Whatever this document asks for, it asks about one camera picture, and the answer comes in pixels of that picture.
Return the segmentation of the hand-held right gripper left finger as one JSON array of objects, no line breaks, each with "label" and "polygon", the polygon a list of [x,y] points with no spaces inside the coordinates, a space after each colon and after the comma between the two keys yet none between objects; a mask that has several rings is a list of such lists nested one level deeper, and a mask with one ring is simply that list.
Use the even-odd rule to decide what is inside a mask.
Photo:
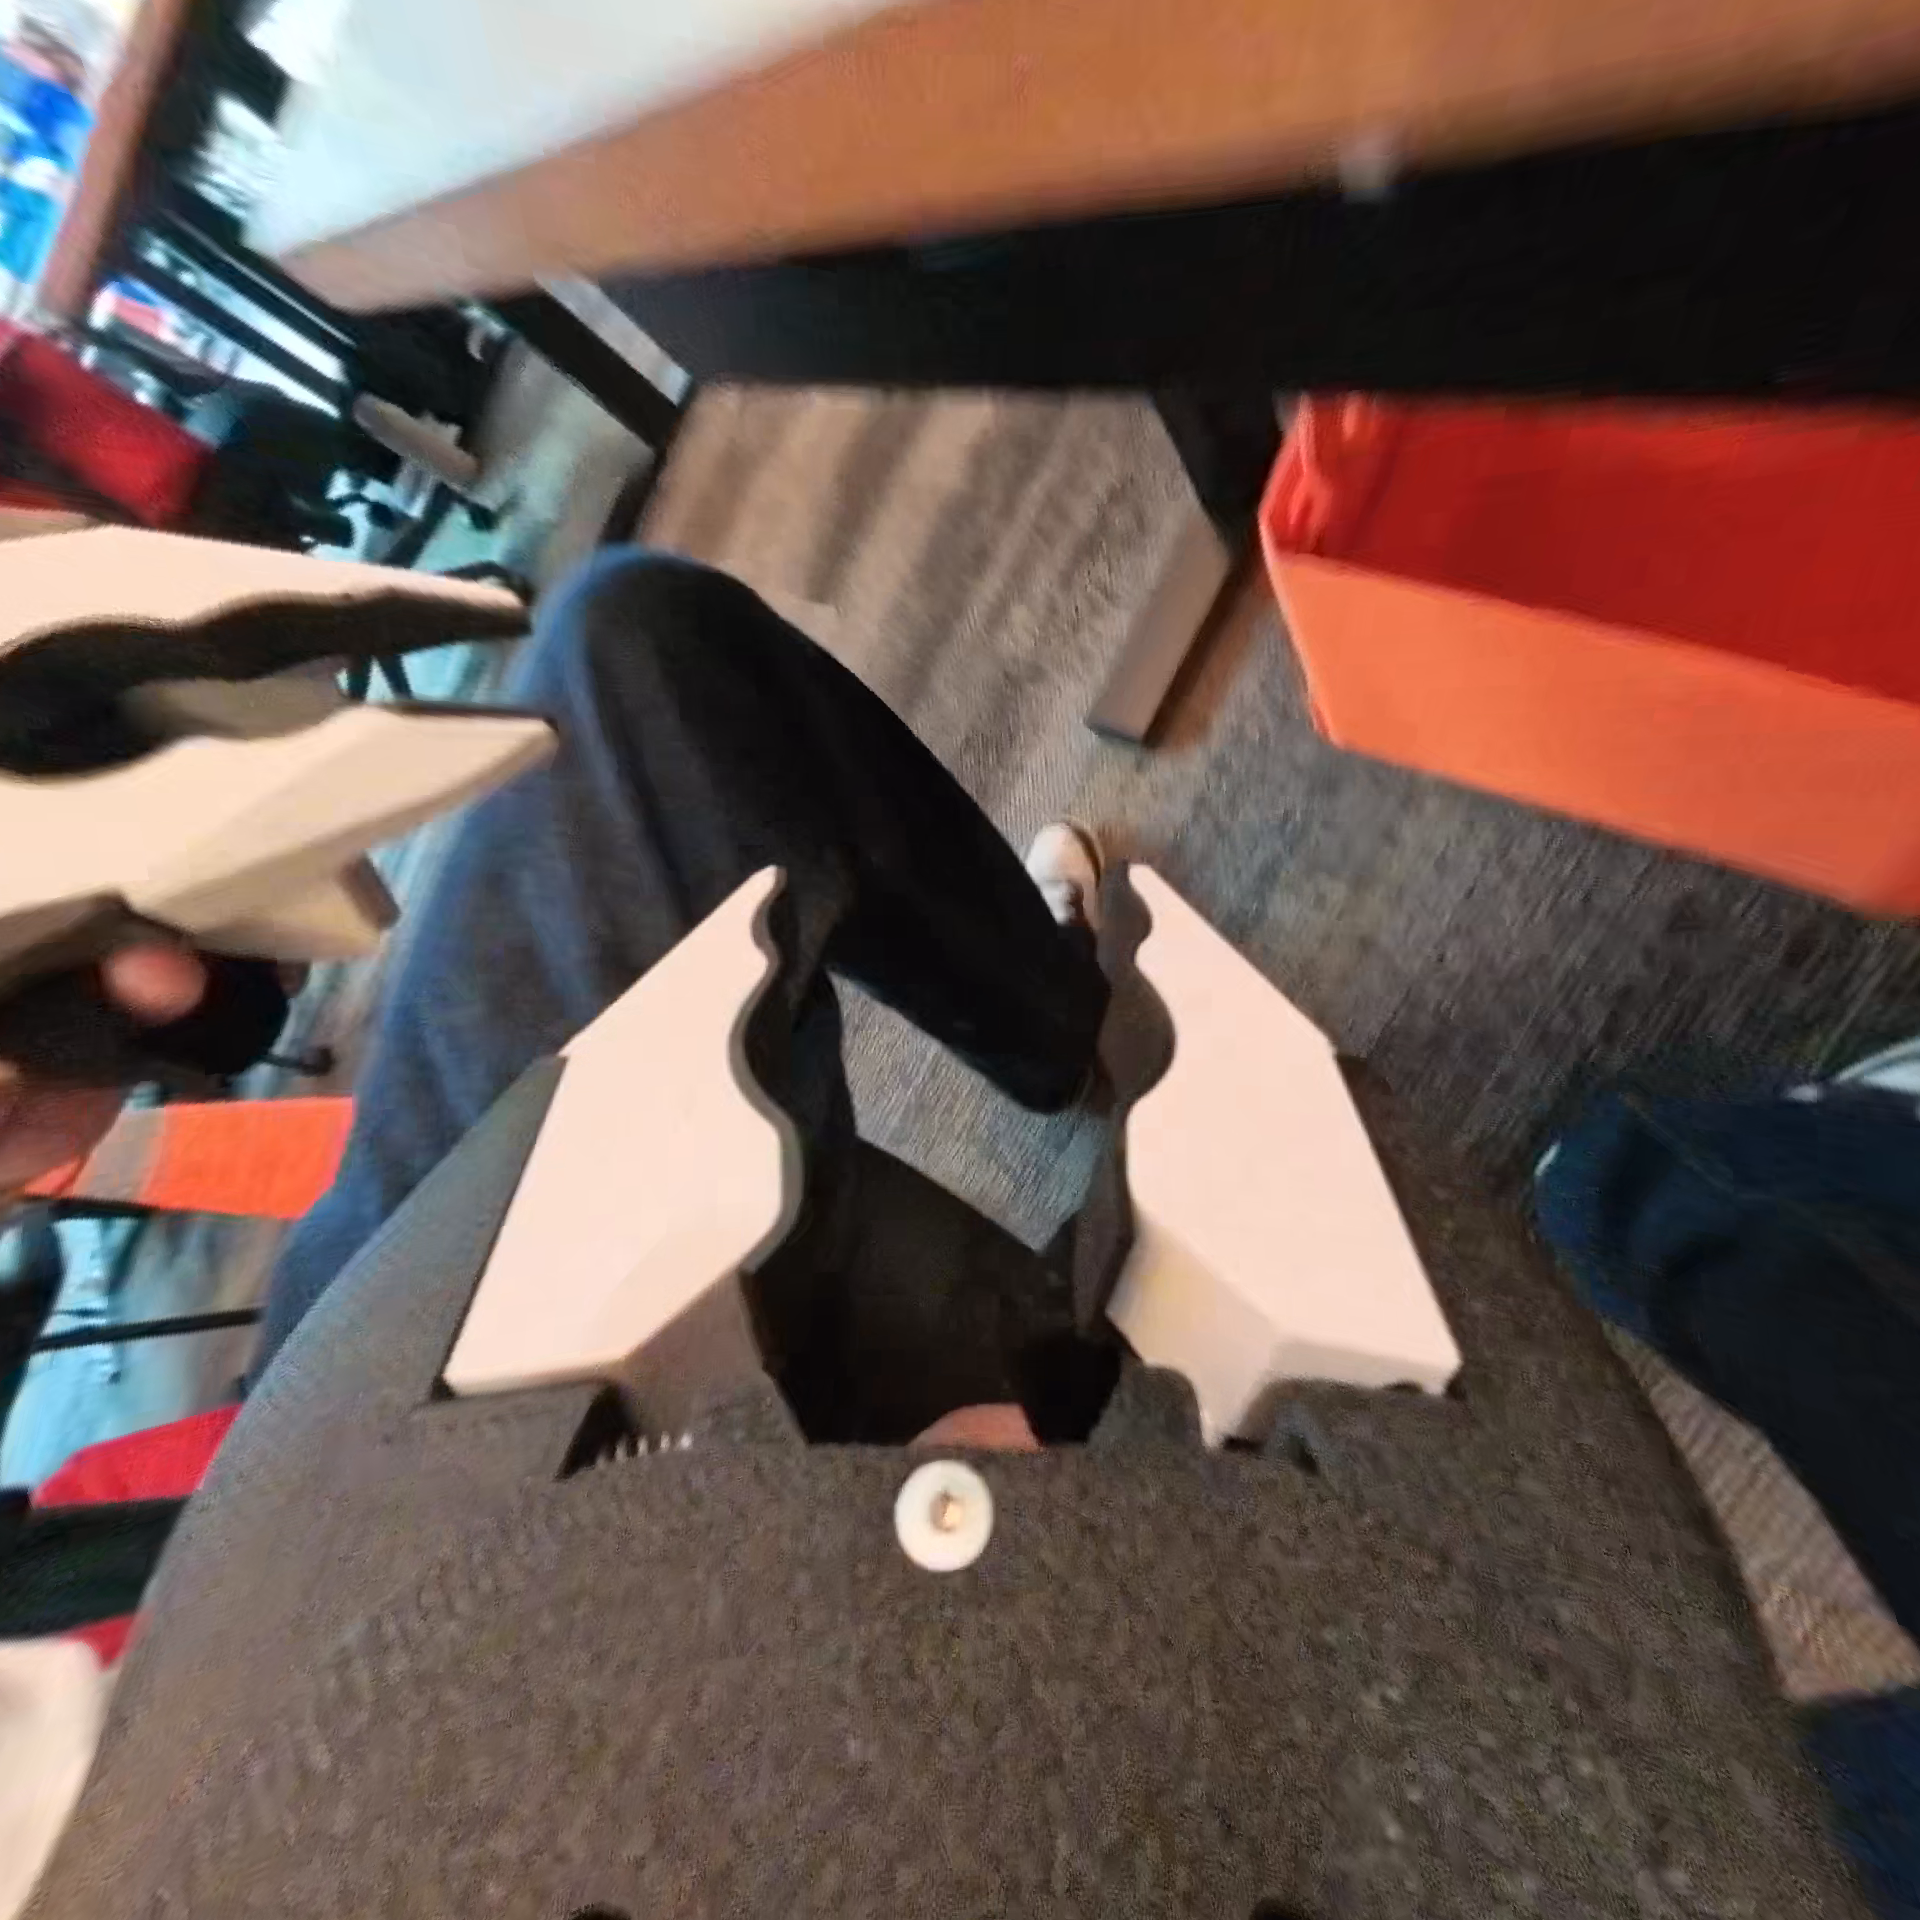
[{"label": "hand-held right gripper left finger", "polygon": [[749,1064],[779,975],[782,869],[743,881],[559,1054],[494,1250],[443,1358],[453,1399],[761,1370],[743,1280],[800,1217],[805,1146]]}]

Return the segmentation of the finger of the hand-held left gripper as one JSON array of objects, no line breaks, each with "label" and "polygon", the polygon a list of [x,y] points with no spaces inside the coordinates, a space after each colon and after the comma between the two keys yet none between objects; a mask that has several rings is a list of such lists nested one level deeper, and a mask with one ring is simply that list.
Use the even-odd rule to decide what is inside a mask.
[{"label": "finger of the hand-held left gripper", "polygon": [[267,962],[371,958],[400,921],[371,852],[557,742],[511,710],[348,701],[296,732],[197,732],[122,766],[4,774],[4,975],[142,931]]},{"label": "finger of the hand-held left gripper", "polygon": [[4,718],[81,722],[158,683],[525,632],[483,581],[92,521],[4,541]]}]

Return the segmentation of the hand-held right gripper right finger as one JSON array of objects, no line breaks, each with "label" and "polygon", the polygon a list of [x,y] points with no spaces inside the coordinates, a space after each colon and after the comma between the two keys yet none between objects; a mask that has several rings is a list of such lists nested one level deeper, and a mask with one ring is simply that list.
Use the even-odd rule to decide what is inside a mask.
[{"label": "hand-held right gripper right finger", "polygon": [[1301,1382],[1447,1399],[1461,1345],[1334,1037],[1164,875],[1130,893],[1173,1059],[1123,1120],[1106,1318],[1193,1388],[1210,1448],[1255,1442]]}]

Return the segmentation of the orange fabric bin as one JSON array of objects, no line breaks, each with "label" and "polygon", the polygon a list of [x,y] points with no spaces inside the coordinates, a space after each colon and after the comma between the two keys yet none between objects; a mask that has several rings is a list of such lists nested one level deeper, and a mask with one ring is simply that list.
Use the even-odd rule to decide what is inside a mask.
[{"label": "orange fabric bin", "polygon": [[19,1194],[54,1204],[293,1222],[334,1187],[352,1096],[124,1107],[100,1143]]},{"label": "orange fabric bin", "polygon": [[1320,736],[1917,917],[1917,409],[1311,396],[1260,549]]}]

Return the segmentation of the metal desk leg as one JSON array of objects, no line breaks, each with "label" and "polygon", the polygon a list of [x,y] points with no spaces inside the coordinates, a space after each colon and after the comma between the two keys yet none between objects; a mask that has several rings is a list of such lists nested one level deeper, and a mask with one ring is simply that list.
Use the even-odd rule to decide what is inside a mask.
[{"label": "metal desk leg", "polygon": [[1188,658],[1244,573],[1284,443],[1284,405],[1260,384],[1155,390],[1154,412],[1181,467],[1177,532],[1089,712],[1096,739],[1128,747],[1154,744]]}]

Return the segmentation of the person's left hand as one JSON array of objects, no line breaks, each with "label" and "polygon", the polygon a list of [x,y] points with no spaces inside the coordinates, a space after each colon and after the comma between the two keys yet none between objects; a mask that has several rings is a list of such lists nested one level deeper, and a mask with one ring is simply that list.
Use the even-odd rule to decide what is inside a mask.
[{"label": "person's left hand", "polygon": [[[163,1024],[197,1011],[203,962],[179,948],[124,948],[96,984],[110,1011]],[[4,1210],[36,1183],[84,1161],[124,1107],[124,1090],[77,1086],[4,1059]]]}]

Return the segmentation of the person's dark blue trousers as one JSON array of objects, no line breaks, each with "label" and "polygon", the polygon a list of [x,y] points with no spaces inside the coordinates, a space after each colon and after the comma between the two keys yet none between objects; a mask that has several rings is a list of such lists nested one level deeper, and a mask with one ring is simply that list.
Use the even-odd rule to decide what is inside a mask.
[{"label": "person's dark blue trousers", "polygon": [[[599,556],[513,698],[559,754],[456,831],[365,1059],[340,1183],[291,1234],[263,1355],[296,1335],[530,1061],[768,864],[800,907],[782,1103],[814,1272],[761,1289],[817,1448],[1000,1422],[1067,1471],[995,1475],[1014,1549],[878,1572],[834,1456],[749,1518],[694,1628],[644,1550],[651,1686],[619,1702],[634,1917],[1917,1917],[1917,1696],[1761,1710],[1694,1495],[1651,1471],[1605,1316],[1791,1460],[1917,1633],[1917,1126],[1881,1090],[1783,1120],[1598,1107],[1548,1170],[1580,1310],[1385,1090],[1389,1170],[1464,1310],[1457,1400],[1303,1388],[1255,1467],[1116,1423],[1136,1386],[1060,1276],[857,1210],[836,986],[1031,1114],[1089,1096],[1106,981],[908,726],[743,581]],[[854,1549],[800,1585],[817,1545]]]}]

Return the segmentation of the person's white shoe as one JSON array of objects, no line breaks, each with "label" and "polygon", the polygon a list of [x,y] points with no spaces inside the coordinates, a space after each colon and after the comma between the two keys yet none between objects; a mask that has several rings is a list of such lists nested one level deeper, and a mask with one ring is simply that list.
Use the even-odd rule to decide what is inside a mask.
[{"label": "person's white shoe", "polygon": [[1075,820],[1043,827],[1028,844],[1023,864],[1054,924],[1083,933],[1101,931],[1101,881],[1106,861],[1089,827]]}]

